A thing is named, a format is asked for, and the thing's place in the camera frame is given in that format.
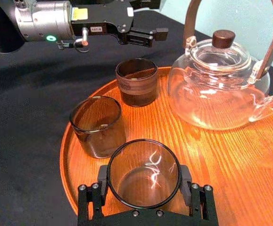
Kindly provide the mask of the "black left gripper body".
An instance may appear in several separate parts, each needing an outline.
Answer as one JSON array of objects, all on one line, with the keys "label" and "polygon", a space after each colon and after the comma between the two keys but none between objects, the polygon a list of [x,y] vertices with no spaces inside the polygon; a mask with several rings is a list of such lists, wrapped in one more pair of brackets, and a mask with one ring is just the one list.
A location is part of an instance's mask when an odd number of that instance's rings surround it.
[{"label": "black left gripper body", "polygon": [[72,8],[71,27],[75,36],[88,29],[89,36],[111,35],[126,45],[134,12],[129,1],[114,0],[105,4],[76,5]]}]

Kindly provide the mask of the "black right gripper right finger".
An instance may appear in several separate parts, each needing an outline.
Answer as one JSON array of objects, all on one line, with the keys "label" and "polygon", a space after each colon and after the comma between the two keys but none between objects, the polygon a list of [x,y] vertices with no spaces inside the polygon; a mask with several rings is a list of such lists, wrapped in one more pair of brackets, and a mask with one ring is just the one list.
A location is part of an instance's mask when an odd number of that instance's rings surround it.
[{"label": "black right gripper right finger", "polygon": [[180,192],[185,205],[189,207],[191,219],[193,221],[217,221],[213,187],[193,183],[189,168],[186,165],[181,165],[181,171]]}]

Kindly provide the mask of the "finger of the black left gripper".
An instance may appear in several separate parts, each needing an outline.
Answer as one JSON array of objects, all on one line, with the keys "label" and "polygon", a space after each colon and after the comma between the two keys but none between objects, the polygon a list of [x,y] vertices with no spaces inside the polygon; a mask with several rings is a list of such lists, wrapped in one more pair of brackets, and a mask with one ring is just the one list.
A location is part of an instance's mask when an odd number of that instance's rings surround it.
[{"label": "finger of the black left gripper", "polygon": [[134,10],[141,8],[159,9],[161,0],[130,0],[129,1]]},{"label": "finger of the black left gripper", "polygon": [[166,41],[168,31],[168,28],[153,30],[131,28],[126,35],[126,43],[150,48],[153,41]]}]

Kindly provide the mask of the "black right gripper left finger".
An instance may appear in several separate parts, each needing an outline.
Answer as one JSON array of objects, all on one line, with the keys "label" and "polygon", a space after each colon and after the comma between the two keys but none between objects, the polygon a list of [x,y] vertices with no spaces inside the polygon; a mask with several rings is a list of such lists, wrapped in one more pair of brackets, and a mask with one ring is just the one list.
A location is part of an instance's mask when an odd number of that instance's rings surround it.
[{"label": "black right gripper left finger", "polygon": [[89,204],[92,203],[92,221],[104,218],[102,207],[105,206],[108,193],[107,165],[99,168],[97,182],[91,186],[78,186],[78,221],[89,221]]}]

